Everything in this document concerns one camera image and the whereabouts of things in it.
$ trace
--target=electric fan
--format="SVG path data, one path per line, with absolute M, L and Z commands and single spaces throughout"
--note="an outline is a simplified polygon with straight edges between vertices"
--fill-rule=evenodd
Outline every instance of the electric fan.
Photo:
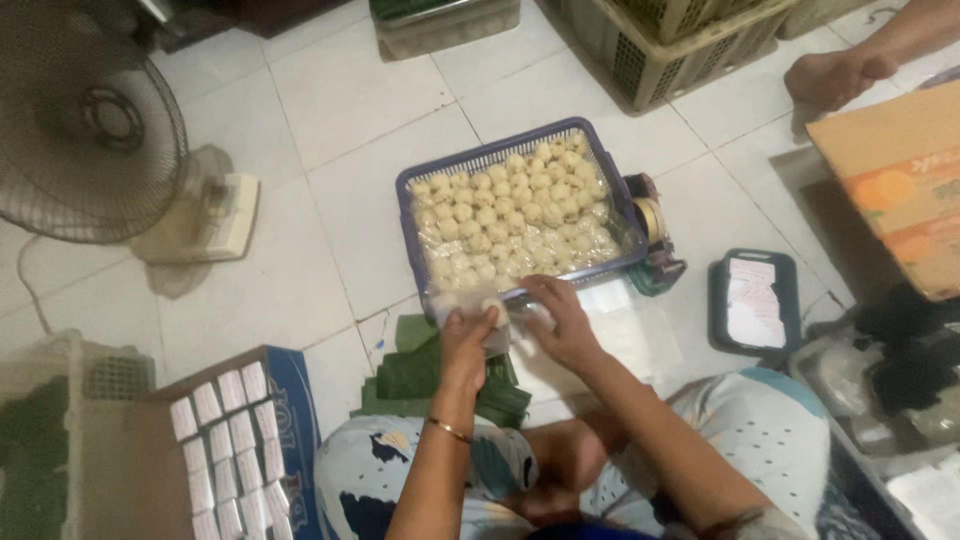
M 0 0 L 0 66 L 0 217 L 71 242 L 150 230 L 132 242 L 147 260 L 243 255 L 252 177 L 204 179 L 155 227 L 183 201 L 187 139 L 169 86 L 131 41 L 69 0 Z M 211 224 L 231 233 L 205 233 Z M 211 251 L 214 238 L 231 249 Z

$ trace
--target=patterned pants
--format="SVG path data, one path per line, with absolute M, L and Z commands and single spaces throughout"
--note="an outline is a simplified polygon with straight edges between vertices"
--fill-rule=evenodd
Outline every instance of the patterned pants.
M 730 464 L 811 538 L 827 483 L 829 429 L 816 397 L 779 373 L 748 368 L 702 380 L 671 406 Z M 341 539 L 381 539 L 393 516 L 420 440 L 422 419 L 358 417 L 343 424 L 316 456 L 317 500 Z M 539 469 L 520 431 L 477 426 L 461 538 L 522 538 L 533 527 L 497 501 L 537 482 Z M 627 446 L 580 498 L 586 516 L 653 536 L 663 524 L 650 503 L 654 477 Z

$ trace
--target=gold bangle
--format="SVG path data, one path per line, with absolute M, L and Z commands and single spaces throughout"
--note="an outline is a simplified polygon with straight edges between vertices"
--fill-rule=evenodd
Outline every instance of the gold bangle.
M 457 439 L 458 441 L 462 441 L 462 442 L 465 442 L 465 443 L 467 443 L 467 444 L 470 444 L 471 442 L 473 442 L 473 437 L 467 435 L 466 433 L 463 433 L 462 431 L 457 431 L 457 430 L 455 430 L 455 429 L 454 429 L 452 426 L 450 426 L 449 424 L 445 424 L 444 422 L 441 422 L 440 420 L 437 420 L 436 418 L 434 418 L 434 417 L 432 417 L 432 416 L 428 416 L 428 417 L 426 418 L 426 421 L 429 422 L 430 424 L 433 424 L 434 426 L 440 428 L 441 430 L 447 431 L 448 433 L 450 433 L 451 435 L 453 435 L 454 437 L 456 437 L 456 439 Z

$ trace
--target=tape roll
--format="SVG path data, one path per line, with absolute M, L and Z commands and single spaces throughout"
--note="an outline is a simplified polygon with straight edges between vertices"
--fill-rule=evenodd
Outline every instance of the tape roll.
M 634 208 L 637 210 L 637 218 L 645 225 L 644 232 L 647 233 L 647 242 L 656 244 L 663 240 L 666 234 L 666 224 L 663 223 L 663 212 L 660 211 L 660 205 L 653 199 L 637 197 L 634 199 Z

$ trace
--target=orange cardboard box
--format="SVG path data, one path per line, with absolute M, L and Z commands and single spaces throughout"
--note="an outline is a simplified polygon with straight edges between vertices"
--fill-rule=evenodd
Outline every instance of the orange cardboard box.
M 960 82 L 807 128 L 914 287 L 960 296 Z

